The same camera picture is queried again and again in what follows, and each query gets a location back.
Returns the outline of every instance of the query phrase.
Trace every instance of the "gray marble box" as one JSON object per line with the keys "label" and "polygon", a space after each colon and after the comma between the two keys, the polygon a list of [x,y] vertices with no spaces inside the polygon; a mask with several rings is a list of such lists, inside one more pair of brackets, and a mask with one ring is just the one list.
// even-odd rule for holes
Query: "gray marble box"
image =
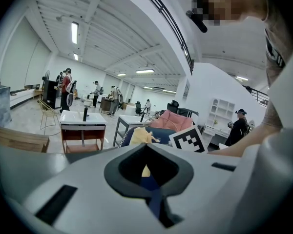
{"label": "gray marble box", "polygon": [[10,88],[0,85],[0,127],[4,127],[10,121]]}

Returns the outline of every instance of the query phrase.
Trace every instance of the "cap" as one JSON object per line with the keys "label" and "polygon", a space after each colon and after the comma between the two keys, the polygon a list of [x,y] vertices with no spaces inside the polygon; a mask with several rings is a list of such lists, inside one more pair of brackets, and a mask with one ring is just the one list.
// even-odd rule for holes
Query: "cap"
{"label": "cap", "polygon": [[246,115],[246,112],[244,111],[244,109],[240,109],[239,111],[235,111],[235,113],[236,113],[236,114],[237,114],[237,113],[243,113],[243,114]]}

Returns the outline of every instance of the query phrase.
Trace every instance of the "black slot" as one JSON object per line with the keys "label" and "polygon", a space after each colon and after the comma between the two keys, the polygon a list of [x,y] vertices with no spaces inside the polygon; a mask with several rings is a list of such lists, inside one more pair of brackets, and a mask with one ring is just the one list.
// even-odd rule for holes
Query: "black slot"
{"label": "black slot", "polygon": [[69,185],[62,186],[36,213],[36,217],[43,222],[52,225],[76,191],[76,187]]}
{"label": "black slot", "polygon": [[232,165],[227,165],[227,164],[221,164],[221,163],[213,163],[211,165],[212,167],[216,167],[216,168],[219,168],[219,169],[223,169],[223,170],[226,170],[226,171],[230,171],[230,172],[234,172],[236,166],[232,166]]}

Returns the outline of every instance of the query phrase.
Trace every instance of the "railing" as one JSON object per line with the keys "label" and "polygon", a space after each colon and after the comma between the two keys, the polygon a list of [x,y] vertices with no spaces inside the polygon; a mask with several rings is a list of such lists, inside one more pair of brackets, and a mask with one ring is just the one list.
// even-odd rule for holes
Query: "railing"
{"label": "railing", "polygon": [[264,94],[256,89],[253,89],[251,87],[243,86],[247,89],[247,91],[250,92],[250,94],[258,101],[258,103],[263,106],[267,107],[269,102],[269,96],[267,94]]}
{"label": "railing", "polygon": [[186,41],[184,39],[184,37],[182,36],[180,29],[178,28],[177,23],[175,22],[174,18],[171,16],[170,12],[168,11],[168,9],[166,8],[166,6],[163,4],[163,2],[161,0],[150,0],[154,6],[158,9],[158,12],[161,13],[163,15],[163,17],[166,19],[167,23],[171,26],[173,32],[175,33],[180,45],[181,45],[181,49],[183,50],[185,57],[187,59],[189,68],[190,68],[190,72],[192,74],[193,71],[193,63],[192,63],[192,59],[186,44]]}

